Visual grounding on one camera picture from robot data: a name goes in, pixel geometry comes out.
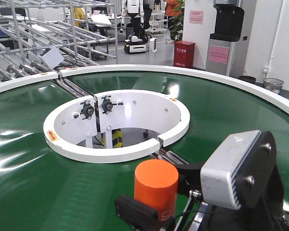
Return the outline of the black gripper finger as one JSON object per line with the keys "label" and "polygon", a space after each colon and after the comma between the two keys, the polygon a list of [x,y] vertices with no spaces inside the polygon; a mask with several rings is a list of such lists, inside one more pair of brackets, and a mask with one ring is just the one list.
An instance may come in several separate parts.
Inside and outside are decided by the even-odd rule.
{"label": "black gripper finger", "polygon": [[134,231],[172,231],[173,217],[158,219],[158,211],[128,195],[120,195],[114,201],[117,217]]}

